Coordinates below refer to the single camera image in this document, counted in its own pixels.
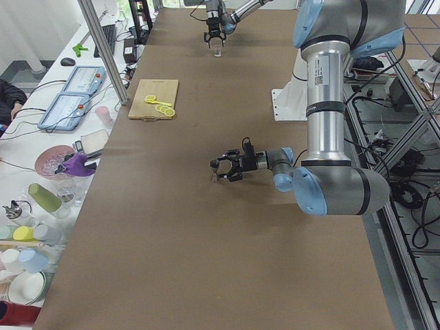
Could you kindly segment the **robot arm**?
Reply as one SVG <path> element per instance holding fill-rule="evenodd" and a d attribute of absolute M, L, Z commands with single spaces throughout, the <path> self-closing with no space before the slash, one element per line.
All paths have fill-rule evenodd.
<path fill-rule="evenodd" d="M 388 201 L 387 181 L 375 171 L 354 168 L 344 154 L 343 62 L 395 49 L 404 35 L 404 1 L 305 1 L 293 44 L 307 64 L 307 157 L 294 166 L 290 148 L 256 152 L 243 141 L 223 160 L 223 178 L 268 169 L 275 187 L 293 192 L 309 215 L 363 215 Z"/>
<path fill-rule="evenodd" d="M 223 46 L 227 35 L 235 31 L 237 24 L 266 3 L 268 1 L 247 1 L 235 11 L 229 13 L 224 1 L 184 1 L 185 6 L 204 5 L 206 7 L 206 19 L 199 19 L 193 16 L 193 12 L 190 13 L 190 16 L 198 21 L 205 22 L 208 26 L 208 31 L 204 32 L 203 41 L 208 45 L 209 49 L 215 45 Z"/>

